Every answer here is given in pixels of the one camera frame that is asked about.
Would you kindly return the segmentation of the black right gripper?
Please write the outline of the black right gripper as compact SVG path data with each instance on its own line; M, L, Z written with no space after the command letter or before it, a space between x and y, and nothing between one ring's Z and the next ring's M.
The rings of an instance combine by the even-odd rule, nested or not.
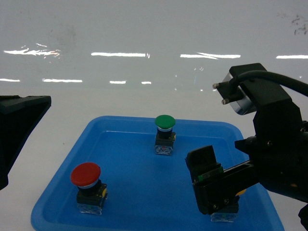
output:
M255 136L235 142L249 159L228 169L213 163L192 170L199 211L211 215L236 202L257 183L284 196L308 201L308 133L300 109L291 99L257 109Z

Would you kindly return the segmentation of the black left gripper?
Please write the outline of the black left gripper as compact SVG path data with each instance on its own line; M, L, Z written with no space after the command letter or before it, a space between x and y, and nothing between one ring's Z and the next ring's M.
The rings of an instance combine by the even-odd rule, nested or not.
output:
M0 97L0 188L29 135L51 107L51 96Z

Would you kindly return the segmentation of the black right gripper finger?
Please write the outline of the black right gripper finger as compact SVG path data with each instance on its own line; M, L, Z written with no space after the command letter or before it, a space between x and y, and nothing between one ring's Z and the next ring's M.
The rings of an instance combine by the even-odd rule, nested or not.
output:
M221 164L216 161L212 145L188 152L185 162L190 172L192 183L209 180L221 174Z

